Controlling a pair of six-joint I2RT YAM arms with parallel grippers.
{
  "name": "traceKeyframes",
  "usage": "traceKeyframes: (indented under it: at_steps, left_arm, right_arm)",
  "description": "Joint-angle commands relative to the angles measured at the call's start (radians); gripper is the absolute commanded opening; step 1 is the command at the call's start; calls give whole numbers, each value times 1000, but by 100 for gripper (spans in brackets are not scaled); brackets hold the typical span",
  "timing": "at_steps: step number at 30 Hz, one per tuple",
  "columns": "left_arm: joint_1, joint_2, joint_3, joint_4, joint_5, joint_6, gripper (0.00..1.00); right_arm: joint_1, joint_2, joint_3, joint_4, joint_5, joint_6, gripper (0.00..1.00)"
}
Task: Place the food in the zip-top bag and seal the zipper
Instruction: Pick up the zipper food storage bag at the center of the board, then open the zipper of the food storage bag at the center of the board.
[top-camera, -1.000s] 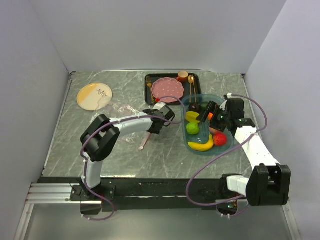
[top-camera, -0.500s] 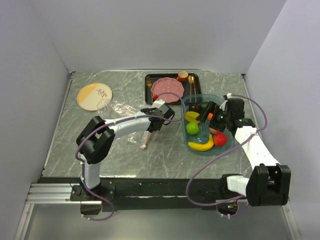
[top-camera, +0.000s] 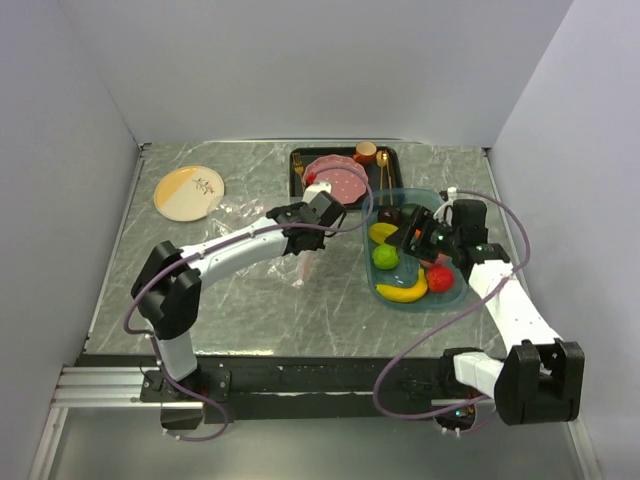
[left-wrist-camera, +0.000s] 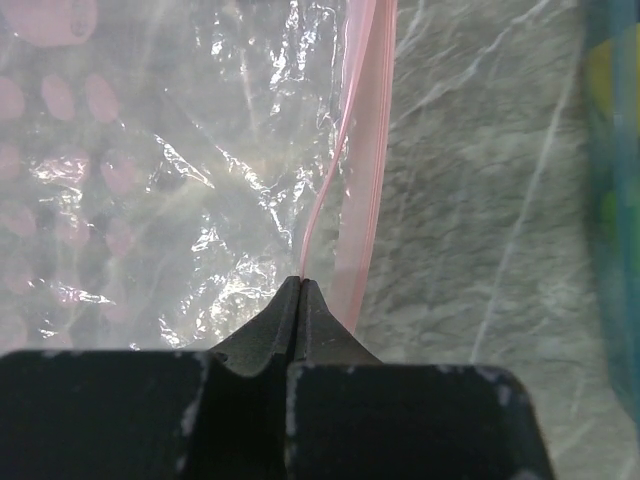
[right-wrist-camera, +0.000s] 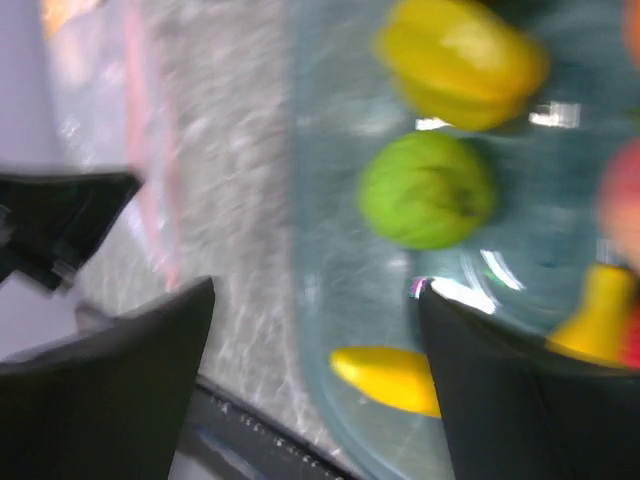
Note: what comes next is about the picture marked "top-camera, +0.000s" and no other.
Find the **green lime fruit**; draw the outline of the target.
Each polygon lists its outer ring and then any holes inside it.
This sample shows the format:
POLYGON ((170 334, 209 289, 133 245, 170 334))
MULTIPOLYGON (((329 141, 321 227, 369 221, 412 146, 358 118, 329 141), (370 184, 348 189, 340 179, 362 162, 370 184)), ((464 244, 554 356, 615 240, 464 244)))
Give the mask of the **green lime fruit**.
POLYGON ((387 244, 380 244, 373 250, 372 260, 377 269, 385 271, 396 268, 400 261, 396 248, 387 244))

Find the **clear zip top bag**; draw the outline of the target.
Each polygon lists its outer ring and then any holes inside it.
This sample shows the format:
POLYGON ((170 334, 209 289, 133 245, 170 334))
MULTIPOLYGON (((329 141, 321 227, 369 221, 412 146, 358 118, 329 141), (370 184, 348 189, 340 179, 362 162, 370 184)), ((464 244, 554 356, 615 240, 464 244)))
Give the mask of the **clear zip top bag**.
POLYGON ((197 246, 195 260, 188 262, 199 271, 202 289, 253 264, 283 257, 287 239, 278 225, 265 216, 248 227, 197 246))

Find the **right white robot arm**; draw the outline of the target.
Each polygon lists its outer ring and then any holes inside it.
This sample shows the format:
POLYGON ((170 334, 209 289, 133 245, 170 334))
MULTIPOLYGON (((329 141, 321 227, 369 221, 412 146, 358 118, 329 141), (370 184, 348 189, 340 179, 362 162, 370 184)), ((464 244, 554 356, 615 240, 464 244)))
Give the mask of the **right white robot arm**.
POLYGON ((437 384, 449 398, 470 388, 493 400, 507 425, 571 422, 578 417, 585 354, 543 319, 505 249, 488 240, 487 205, 492 197, 453 190, 435 212, 417 207, 389 245, 425 261, 449 257, 497 327, 507 356, 494 359, 478 349, 447 350, 437 384))

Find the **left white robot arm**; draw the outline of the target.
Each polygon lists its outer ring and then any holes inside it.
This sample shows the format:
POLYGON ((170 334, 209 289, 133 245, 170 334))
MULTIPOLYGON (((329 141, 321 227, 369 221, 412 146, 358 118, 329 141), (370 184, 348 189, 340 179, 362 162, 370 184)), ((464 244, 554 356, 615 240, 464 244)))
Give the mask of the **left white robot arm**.
POLYGON ((165 241, 154 247, 131 295, 150 327, 166 369, 162 387, 172 399, 187 401, 199 387, 190 330, 202 292, 256 263, 322 249, 325 235, 337 230, 345 216, 345 207, 321 191, 307 202, 273 208, 226 236, 197 245, 177 247, 165 241))

